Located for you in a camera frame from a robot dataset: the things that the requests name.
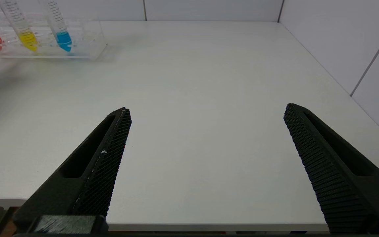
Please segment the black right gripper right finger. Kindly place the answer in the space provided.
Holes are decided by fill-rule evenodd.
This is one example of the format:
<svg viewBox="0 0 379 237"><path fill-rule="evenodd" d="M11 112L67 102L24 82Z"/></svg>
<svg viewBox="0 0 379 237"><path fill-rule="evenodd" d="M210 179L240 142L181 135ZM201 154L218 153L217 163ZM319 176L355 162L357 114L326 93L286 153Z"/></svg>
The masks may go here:
<svg viewBox="0 0 379 237"><path fill-rule="evenodd" d="M330 233L379 235L379 168L310 110L283 116Z"/></svg>

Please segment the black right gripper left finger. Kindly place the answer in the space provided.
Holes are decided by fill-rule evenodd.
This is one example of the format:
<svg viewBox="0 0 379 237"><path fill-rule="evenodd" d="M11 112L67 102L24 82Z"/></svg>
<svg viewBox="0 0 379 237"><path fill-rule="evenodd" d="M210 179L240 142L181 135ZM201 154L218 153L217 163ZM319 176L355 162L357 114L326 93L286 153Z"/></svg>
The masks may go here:
<svg viewBox="0 0 379 237"><path fill-rule="evenodd" d="M17 235L104 235L130 110L111 112L15 212Z"/></svg>

